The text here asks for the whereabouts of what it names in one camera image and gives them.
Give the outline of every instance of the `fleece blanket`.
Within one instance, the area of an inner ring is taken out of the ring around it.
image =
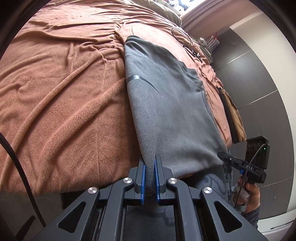
[[[101,187],[138,164],[124,64],[130,35],[166,48],[195,69],[220,136],[231,143],[216,90],[223,85],[199,47],[193,45],[202,62],[172,36],[173,27],[124,0],[52,0],[24,25],[0,61],[0,131],[35,195]],[[0,172],[0,191],[25,193],[3,148]]]

